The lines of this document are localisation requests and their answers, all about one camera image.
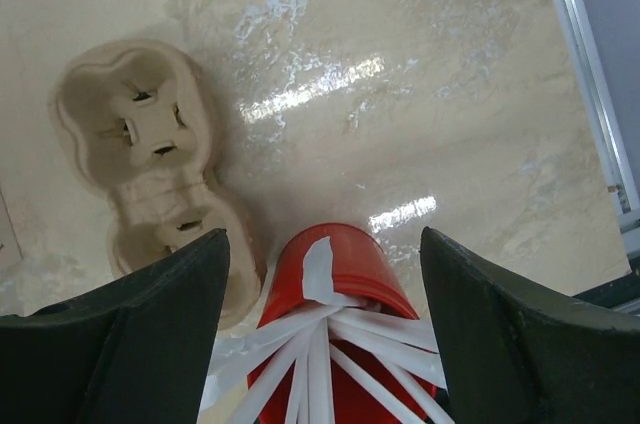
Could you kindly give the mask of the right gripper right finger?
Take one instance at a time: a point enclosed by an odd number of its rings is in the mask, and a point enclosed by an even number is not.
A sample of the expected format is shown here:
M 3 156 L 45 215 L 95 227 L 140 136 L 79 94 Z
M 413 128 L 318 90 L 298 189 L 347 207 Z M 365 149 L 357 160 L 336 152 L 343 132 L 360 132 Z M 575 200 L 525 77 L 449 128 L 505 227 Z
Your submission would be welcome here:
M 638 422 L 638 317 L 549 289 L 431 227 L 420 262 L 456 422 Z

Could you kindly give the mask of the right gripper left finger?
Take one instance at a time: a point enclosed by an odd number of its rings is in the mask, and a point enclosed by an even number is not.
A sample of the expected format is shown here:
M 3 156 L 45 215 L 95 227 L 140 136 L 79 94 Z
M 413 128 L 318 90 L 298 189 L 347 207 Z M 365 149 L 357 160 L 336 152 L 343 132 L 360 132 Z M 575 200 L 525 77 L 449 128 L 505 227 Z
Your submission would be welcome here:
M 1 319 L 5 423 L 193 423 L 230 268 L 222 229 L 29 316 Z

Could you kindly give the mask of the white wrapped straw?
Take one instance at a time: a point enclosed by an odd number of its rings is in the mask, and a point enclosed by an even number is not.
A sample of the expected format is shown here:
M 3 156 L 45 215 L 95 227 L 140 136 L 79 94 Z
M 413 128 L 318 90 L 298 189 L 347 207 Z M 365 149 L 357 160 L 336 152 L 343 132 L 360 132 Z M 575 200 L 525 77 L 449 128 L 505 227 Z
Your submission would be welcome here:
M 433 326 L 426 320 L 386 315 L 364 299 L 336 292 L 332 277 L 337 246 L 315 241 L 303 259 L 302 290 L 307 304 L 254 332 L 218 340 L 213 347 L 199 408 L 213 407 L 250 372 L 262 372 L 229 417 L 252 423 L 274 397 L 287 373 L 293 375 L 284 420 L 333 423 L 333 376 L 337 365 L 373 400 L 402 423 L 450 423 L 452 417 L 422 386 L 447 386 Z M 335 344 L 341 338 L 373 355 L 418 405 L 413 411 L 382 382 Z

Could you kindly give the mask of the brown pulp cup carrier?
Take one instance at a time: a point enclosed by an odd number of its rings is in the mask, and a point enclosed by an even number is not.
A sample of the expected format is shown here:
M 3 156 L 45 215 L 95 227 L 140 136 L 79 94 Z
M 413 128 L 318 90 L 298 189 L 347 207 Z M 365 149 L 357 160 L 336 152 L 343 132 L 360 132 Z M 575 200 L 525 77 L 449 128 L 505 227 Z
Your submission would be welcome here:
M 124 276 L 223 229 L 230 267 L 220 325 L 241 323 L 262 291 L 249 214 L 217 181 L 223 125 L 202 68 L 174 46 L 119 40 L 72 59 L 48 109 L 75 175 L 115 214 L 107 237 Z

